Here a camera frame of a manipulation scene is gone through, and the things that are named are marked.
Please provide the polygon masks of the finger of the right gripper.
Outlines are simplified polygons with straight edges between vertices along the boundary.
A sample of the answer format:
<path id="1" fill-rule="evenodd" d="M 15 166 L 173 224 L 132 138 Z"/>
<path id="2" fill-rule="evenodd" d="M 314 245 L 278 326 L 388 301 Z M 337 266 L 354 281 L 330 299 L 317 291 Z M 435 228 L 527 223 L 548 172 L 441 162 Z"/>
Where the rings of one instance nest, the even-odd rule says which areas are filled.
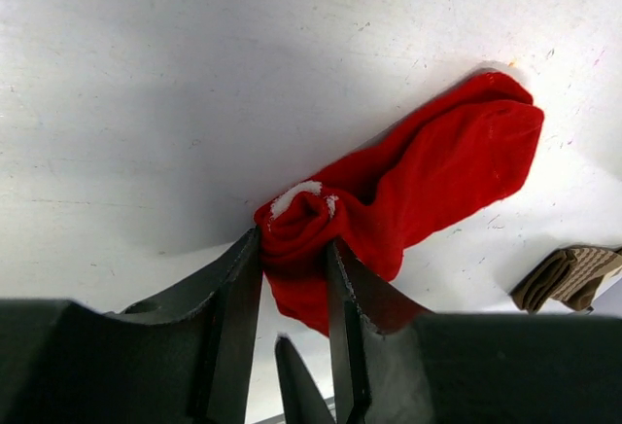
<path id="1" fill-rule="evenodd" d="M 310 372 L 287 336 L 279 336 L 275 344 L 275 359 L 282 403 L 285 412 L 303 406 L 321 406 L 324 399 Z M 334 424 L 334 423 L 293 423 Z"/>

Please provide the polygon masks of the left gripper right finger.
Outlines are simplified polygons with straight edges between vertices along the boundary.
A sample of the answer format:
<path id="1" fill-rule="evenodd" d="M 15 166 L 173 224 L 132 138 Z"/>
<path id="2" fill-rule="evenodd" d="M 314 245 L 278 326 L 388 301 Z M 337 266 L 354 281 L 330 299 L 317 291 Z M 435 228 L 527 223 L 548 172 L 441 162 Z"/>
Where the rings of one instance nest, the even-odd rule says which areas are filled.
<path id="1" fill-rule="evenodd" d="M 327 249 L 341 423 L 617 423 L 621 322 L 596 315 L 440 314 Z"/>

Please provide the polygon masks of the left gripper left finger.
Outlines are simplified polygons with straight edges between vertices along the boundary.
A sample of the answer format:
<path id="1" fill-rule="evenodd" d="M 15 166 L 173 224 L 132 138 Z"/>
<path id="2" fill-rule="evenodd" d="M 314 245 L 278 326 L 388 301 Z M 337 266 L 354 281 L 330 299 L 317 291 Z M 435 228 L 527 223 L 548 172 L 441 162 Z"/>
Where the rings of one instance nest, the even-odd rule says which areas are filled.
<path id="1" fill-rule="evenodd" d="M 261 291 L 259 233 L 125 310 L 1 303 L 5 423 L 241 423 Z"/>

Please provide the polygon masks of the red sock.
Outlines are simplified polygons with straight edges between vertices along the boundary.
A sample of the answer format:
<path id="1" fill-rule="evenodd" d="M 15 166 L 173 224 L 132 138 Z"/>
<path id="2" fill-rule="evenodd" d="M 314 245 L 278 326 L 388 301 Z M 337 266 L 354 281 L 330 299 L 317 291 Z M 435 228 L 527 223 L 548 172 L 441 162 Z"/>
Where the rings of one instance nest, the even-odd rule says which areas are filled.
<path id="1" fill-rule="evenodd" d="M 477 74 L 376 144 L 266 202 L 254 220 L 279 312 L 326 334 L 324 254 L 333 240 L 382 279 L 395 279 L 407 248 L 523 187 L 543 122 L 513 78 Z"/>

